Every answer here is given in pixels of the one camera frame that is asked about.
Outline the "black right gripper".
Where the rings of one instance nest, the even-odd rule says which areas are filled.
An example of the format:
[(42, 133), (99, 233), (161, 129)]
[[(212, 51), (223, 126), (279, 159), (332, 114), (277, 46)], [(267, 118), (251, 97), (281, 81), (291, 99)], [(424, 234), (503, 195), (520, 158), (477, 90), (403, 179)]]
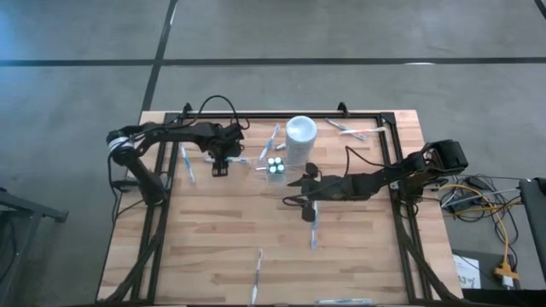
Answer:
[[(308, 162), (301, 177), (288, 184), (289, 187), (304, 187), (309, 182), (314, 182), (319, 175), (316, 164)], [(317, 200), (355, 200), (357, 196), (352, 186), (353, 175), (343, 177), (331, 175), (322, 177), (318, 183), (316, 192)], [(313, 199), (310, 199), (312, 189), (304, 188), (297, 195), (288, 196), (289, 206), (299, 206), (302, 209), (301, 217), (306, 222), (316, 220), (316, 210), (313, 207)]]

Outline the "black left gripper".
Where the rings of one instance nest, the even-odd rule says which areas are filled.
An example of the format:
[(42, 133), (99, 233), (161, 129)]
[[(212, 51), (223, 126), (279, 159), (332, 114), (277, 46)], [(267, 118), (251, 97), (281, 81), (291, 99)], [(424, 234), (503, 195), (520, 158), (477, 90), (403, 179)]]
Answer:
[(234, 123), (228, 126), (215, 124), (214, 137), (209, 143), (208, 153), (215, 160), (212, 163), (212, 175), (214, 177), (226, 177), (228, 175), (229, 162), (231, 157), (239, 157), (244, 150), (241, 141), (244, 139), (243, 127)]

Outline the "white wipes canister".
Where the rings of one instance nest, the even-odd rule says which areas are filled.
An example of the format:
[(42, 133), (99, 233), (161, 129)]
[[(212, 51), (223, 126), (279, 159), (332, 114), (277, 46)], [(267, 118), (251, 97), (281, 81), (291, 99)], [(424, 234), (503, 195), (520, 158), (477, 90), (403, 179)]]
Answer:
[(317, 125), (307, 116), (296, 116), (286, 124), (286, 161), (291, 166), (304, 165), (311, 156), (317, 138)]

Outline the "purple toothbrush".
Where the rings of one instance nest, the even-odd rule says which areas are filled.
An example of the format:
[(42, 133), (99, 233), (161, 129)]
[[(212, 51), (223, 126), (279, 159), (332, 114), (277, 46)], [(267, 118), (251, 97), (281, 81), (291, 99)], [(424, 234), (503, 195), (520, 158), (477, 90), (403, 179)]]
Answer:
[(252, 291), (251, 291), (251, 298), (250, 298), (249, 307), (254, 307), (255, 304), (256, 304), (256, 301), (257, 301), (259, 274), (260, 274), (260, 270), (261, 270), (261, 264), (262, 264), (262, 261), (263, 261), (263, 257), (264, 257), (264, 250), (260, 249), (258, 251), (258, 261), (257, 261), (257, 266), (256, 266), (256, 269), (255, 269), (255, 272), (254, 272), (254, 277), (253, 277), (253, 287), (252, 287)]

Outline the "clear acrylic organizer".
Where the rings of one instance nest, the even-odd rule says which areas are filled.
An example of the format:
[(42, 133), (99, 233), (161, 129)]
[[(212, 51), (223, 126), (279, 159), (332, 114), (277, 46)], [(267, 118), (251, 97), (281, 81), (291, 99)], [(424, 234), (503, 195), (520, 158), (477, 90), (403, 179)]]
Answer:
[(254, 174), (255, 177), (259, 180), (264, 180), (266, 182), (273, 182), (273, 183), (289, 183), (291, 181), (294, 181), (299, 174), (299, 167), (295, 165), (290, 165), (283, 157), (281, 157), (284, 162), (285, 166), (285, 173), (283, 175), (280, 174), (273, 174), (270, 175), (268, 173), (268, 168), (272, 165), (268, 165), (267, 159), (264, 158), (262, 161), (258, 162), (258, 165), (254, 167)]

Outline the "black power strip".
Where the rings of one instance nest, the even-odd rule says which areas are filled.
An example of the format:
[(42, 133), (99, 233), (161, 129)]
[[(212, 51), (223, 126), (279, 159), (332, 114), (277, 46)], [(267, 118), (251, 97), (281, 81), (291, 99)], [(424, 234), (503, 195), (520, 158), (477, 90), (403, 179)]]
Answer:
[(478, 206), (480, 201), (481, 198), (477, 194), (469, 190), (464, 190), (449, 196), (446, 204), (440, 207), (448, 213), (457, 213), (466, 211), (473, 206)]

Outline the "white printed paper sheet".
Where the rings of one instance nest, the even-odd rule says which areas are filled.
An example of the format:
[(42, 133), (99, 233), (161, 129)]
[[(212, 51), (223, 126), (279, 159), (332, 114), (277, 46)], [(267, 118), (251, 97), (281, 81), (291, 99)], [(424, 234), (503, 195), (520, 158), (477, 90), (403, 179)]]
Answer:
[(457, 277), (462, 289), (480, 289), (481, 271), (479, 261), (454, 254)]

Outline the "black metal stand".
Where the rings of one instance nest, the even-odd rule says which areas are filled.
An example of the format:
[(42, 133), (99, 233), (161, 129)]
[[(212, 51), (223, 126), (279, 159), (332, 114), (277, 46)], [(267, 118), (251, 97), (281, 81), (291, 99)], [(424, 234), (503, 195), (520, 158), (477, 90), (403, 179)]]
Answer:
[(3, 255), (0, 255), (0, 307), (9, 307), (13, 302), (22, 267), (41, 220), (49, 217), (56, 223), (64, 223), (67, 216), (68, 211), (25, 200), (0, 188), (0, 246), (1, 240), (7, 239), (10, 251), (4, 269), (1, 269)]

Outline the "black floor mat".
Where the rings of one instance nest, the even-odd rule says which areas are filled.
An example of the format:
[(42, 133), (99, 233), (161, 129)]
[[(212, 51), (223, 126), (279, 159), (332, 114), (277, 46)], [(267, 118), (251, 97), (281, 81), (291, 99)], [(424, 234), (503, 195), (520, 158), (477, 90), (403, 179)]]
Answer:
[(503, 260), (502, 254), (452, 250), (453, 255), (473, 258), (479, 261), (481, 271), (480, 289), (462, 289), (463, 297), (475, 303), (499, 304), (516, 307), (546, 307), (546, 298), (535, 297), (535, 292), (522, 289), (518, 281), (514, 281), (515, 289), (507, 290), (502, 286), (501, 277), (493, 274), (493, 270)]

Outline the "yellow plug splitter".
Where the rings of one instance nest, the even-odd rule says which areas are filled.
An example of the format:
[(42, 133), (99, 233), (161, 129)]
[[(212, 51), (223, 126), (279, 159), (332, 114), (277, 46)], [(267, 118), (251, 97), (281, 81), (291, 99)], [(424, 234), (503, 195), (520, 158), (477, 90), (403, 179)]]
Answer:
[(501, 277), (509, 277), (513, 280), (518, 280), (519, 275), (512, 271), (510, 263), (504, 259), (499, 266), (494, 269), (494, 274)]

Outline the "black side desk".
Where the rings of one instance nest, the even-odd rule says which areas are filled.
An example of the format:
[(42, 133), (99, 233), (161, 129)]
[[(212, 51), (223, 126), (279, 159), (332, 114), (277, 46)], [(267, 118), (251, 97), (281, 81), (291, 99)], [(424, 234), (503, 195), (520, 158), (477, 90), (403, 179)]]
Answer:
[(523, 272), (525, 289), (546, 298), (546, 177), (519, 181), (525, 213)]

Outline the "black aluminium table frame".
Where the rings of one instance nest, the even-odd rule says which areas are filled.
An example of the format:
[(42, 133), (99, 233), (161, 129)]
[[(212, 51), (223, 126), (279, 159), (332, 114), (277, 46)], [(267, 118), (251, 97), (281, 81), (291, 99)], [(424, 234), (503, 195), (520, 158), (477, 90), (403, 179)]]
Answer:
[[(310, 161), (327, 175), (373, 173), (425, 145), (417, 124), (398, 130), (402, 112), (351, 113), (332, 117), (352, 128), (386, 127), (366, 142), (337, 136), (328, 113), (311, 113), (317, 138)], [(442, 213), (421, 210), (428, 231), (421, 235), (412, 212), (392, 183), (364, 201), (318, 201), (317, 249), (311, 250), (311, 224), (302, 209), (282, 199), (301, 192), (288, 183), (255, 177), (254, 167), (276, 123), (286, 134), (292, 114), (256, 112), (146, 112), (139, 125), (212, 122), (243, 127), (239, 157), (226, 177), (212, 175), (211, 157), (183, 143), (160, 142), (141, 157), (160, 176), (167, 199), (144, 202), (137, 190), (124, 194), (114, 210), (113, 234), (97, 295), (101, 307), (175, 304), (186, 307), (249, 305), (258, 251), (264, 250), (255, 306), (314, 306), (320, 299), (370, 298), (374, 304), (459, 306), (462, 294)]]

